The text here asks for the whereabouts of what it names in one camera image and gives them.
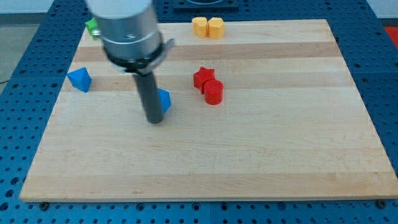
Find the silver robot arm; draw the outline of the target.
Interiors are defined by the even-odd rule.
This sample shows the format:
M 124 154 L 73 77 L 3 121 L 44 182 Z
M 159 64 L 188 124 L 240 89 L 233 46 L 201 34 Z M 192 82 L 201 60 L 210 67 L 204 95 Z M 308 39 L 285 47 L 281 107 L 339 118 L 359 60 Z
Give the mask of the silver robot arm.
M 155 70 L 175 46 L 164 41 L 152 0 L 86 0 L 108 59 L 127 72 Z

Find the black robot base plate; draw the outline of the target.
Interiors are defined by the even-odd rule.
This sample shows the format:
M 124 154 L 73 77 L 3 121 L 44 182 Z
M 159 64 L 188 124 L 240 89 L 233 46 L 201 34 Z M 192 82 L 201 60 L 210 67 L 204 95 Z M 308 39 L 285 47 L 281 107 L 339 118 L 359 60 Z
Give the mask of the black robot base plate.
M 238 0 L 172 0 L 174 11 L 239 9 Z

